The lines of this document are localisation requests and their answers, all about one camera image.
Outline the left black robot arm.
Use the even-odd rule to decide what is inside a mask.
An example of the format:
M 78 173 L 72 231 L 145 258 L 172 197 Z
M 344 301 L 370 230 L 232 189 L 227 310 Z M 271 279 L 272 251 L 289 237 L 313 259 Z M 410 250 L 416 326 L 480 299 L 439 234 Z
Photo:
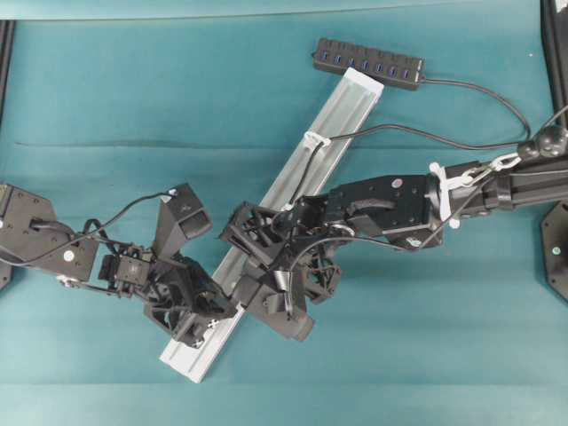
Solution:
M 133 296 L 171 338 L 198 348 L 204 335 L 237 310 L 222 287 L 181 248 L 211 222 L 188 184 L 157 193 L 154 242 L 146 248 L 107 235 L 109 223 L 87 220 L 80 231 L 58 221 L 51 201 L 17 186 L 1 186 L 1 284 L 15 267 L 49 272 L 66 288 L 118 298 Z

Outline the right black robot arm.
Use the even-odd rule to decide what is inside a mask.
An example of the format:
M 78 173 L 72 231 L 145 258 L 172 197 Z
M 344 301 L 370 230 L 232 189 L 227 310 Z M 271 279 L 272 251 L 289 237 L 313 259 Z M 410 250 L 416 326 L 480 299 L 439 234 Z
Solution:
M 565 158 L 501 170 L 433 163 L 425 175 L 373 177 L 303 195 L 283 211 L 244 202 L 220 238 L 248 258 L 243 272 L 250 279 L 233 293 L 242 305 L 251 305 L 260 285 L 278 295 L 301 290 L 319 304 L 340 280 L 335 251 L 357 238 L 381 238 L 401 251 L 436 247 L 444 225 L 566 196 Z

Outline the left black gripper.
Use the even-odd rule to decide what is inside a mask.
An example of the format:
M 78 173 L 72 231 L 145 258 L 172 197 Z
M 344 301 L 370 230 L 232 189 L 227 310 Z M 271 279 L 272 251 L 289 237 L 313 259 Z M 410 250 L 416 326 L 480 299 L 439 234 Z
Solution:
M 214 318 L 232 318 L 237 310 L 201 265 L 177 253 L 160 259 L 153 251 L 112 249 L 103 257 L 98 279 L 108 296 L 137 296 L 144 314 L 178 343 L 200 349 Z

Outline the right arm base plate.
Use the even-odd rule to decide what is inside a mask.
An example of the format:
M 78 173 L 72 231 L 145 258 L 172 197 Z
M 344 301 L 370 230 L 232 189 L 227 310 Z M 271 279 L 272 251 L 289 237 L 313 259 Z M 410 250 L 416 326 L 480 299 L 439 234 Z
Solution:
M 547 283 L 567 300 L 567 200 L 558 202 L 540 222 Z

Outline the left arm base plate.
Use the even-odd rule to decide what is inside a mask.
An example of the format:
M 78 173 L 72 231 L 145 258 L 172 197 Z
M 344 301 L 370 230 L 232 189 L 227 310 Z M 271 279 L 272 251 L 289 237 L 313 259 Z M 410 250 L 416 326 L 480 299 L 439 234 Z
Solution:
M 12 281 L 13 267 L 5 262 L 0 263 L 0 290 L 3 290 Z

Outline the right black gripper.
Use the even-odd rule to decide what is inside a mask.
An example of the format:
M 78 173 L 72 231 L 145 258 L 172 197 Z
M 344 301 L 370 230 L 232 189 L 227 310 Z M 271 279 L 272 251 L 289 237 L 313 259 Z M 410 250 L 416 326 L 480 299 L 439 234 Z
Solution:
M 337 194 L 302 196 L 284 210 L 243 202 L 219 238 L 245 256 L 242 275 L 291 271 L 313 304 L 335 295 L 341 268 L 335 253 L 355 236 L 355 202 Z

